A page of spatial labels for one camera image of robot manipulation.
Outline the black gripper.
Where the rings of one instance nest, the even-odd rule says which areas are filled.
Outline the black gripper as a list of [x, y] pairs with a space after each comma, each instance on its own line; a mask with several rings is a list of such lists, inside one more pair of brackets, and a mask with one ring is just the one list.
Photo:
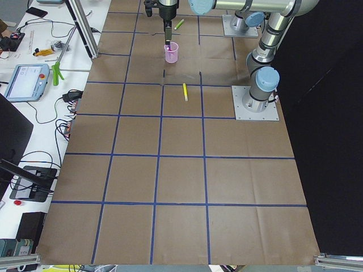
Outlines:
[[171, 45], [172, 40], [172, 20], [176, 17], [176, 11], [178, 9], [177, 5], [173, 6], [159, 6], [159, 16], [163, 19], [163, 29], [164, 29], [164, 40], [165, 46]]

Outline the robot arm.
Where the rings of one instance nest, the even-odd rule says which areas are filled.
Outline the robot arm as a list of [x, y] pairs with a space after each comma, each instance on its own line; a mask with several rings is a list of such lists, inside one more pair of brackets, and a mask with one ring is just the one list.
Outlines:
[[307, 14], [317, 4], [318, 1], [246, 1], [244, 11], [271, 14], [258, 46], [246, 58], [251, 87], [243, 95], [242, 103], [248, 111], [259, 113], [269, 104], [269, 97], [280, 81], [278, 71], [271, 67], [277, 47], [292, 19]]
[[[257, 1], [188, 1], [189, 7], [196, 15], [205, 15], [213, 9], [235, 10], [240, 14], [247, 12], [265, 13], [272, 12], [269, 8], [270, 1], [259, 4]], [[151, 17], [152, 9], [158, 9], [159, 16], [163, 20], [164, 44], [167, 49], [171, 47], [172, 20], [176, 17], [179, 1], [144, 1], [145, 12]]]

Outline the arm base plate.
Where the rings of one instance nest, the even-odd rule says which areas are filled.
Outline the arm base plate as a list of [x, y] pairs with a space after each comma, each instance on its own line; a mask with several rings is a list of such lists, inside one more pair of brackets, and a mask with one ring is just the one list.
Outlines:
[[226, 37], [243, 37], [258, 38], [257, 26], [261, 24], [261, 20], [252, 19], [249, 16], [246, 19], [239, 18], [235, 15], [222, 16], [223, 31]]
[[266, 101], [250, 96], [250, 86], [231, 86], [235, 119], [238, 121], [279, 121], [276, 102], [271, 94]]

